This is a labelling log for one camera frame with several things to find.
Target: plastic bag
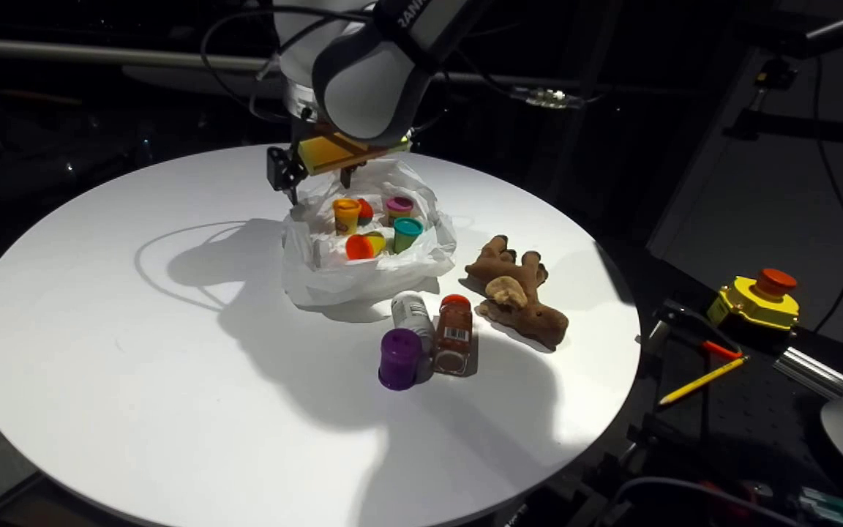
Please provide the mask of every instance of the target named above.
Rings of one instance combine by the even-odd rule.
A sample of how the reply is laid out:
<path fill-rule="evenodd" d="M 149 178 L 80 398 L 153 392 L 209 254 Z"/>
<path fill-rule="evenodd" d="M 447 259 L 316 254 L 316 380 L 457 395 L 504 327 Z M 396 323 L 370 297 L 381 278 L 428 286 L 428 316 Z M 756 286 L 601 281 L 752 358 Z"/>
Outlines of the plastic bag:
<path fill-rule="evenodd" d="M 421 235 L 397 254 L 384 253 L 349 260 L 343 248 L 346 237 L 335 235 L 335 199 L 367 199 L 381 212 L 393 194 L 416 199 Z M 387 226 L 371 222 L 361 231 L 387 231 Z M 351 187 L 343 187 L 339 178 L 304 178 L 298 185 L 298 206 L 283 221 L 282 245 L 282 285 L 291 303 L 298 308 L 335 308 L 384 303 L 425 286 L 455 266 L 450 253 L 457 248 L 457 237 L 450 221 L 437 207 L 430 187 L 396 161 L 371 161 L 351 175 Z"/>

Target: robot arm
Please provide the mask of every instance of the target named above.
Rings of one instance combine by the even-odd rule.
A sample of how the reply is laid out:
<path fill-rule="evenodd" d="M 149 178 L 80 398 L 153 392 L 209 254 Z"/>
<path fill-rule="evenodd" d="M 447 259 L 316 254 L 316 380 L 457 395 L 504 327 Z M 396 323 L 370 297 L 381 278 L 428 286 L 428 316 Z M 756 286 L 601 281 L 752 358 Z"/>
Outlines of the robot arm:
<path fill-rule="evenodd" d="M 276 191 L 311 174 L 349 169 L 408 144 L 428 92 L 459 38 L 493 0 L 276 0 L 324 11 L 362 11 L 367 20 L 329 20 L 282 52 L 288 108 L 298 118 L 294 146 L 269 150 Z M 316 23 L 276 16 L 277 38 Z"/>

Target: brown wooden toy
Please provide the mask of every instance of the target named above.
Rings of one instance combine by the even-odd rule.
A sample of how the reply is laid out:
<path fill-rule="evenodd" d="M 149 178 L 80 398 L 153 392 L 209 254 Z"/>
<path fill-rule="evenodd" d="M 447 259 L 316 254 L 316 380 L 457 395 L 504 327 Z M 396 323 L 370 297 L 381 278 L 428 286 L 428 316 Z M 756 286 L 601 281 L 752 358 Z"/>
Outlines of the brown wooden toy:
<path fill-rule="evenodd" d="M 466 272 L 468 286 L 485 297 L 485 303 L 478 304 L 481 316 L 538 339 L 547 349 L 564 339 L 569 316 L 538 303 L 538 286 L 547 281 L 538 253 L 525 253 L 520 263 L 516 263 L 510 237 L 494 235 Z"/>

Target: white round table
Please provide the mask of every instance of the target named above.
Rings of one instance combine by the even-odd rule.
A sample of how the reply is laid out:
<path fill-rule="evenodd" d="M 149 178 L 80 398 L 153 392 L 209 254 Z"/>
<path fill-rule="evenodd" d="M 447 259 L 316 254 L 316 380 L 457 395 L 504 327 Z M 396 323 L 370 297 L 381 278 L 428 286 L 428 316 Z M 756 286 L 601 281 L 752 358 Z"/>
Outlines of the white round table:
<path fill-rule="evenodd" d="M 93 503 L 184 527 L 459 522 L 564 469 L 635 380 L 635 308 L 547 202 L 393 158 L 457 222 L 443 294 L 468 294 L 462 266 L 493 235 L 542 248 L 542 300 L 570 316 L 553 354 L 478 319 L 474 379 L 387 392 L 376 371 L 390 319 L 283 300 L 291 202 L 267 181 L 264 146 L 226 150 L 93 187 L 0 259 L 5 439 Z"/>

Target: clear plastic bag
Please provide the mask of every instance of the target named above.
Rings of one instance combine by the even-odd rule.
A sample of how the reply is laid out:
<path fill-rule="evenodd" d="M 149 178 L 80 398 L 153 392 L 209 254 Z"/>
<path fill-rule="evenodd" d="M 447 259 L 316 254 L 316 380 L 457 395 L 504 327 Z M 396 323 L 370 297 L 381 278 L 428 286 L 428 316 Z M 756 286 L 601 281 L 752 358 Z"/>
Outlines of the clear plastic bag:
<path fill-rule="evenodd" d="M 367 199 L 376 212 L 384 199 L 405 194 L 416 199 L 416 221 L 421 235 L 397 254 L 377 254 L 362 260 L 346 259 L 346 237 L 335 235 L 335 199 Z M 384 222 L 362 231 L 393 235 Z M 405 289 L 419 289 L 444 275 L 455 260 L 457 235 L 450 221 L 437 207 L 437 197 L 416 175 L 396 161 L 371 161 L 361 166 L 351 187 L 339 178 L 307 178 L 298 185 L 298 206 L 283 221 L 283 294 L 298 308 L 335 308 L 354 303 L 384 303 Z"/>

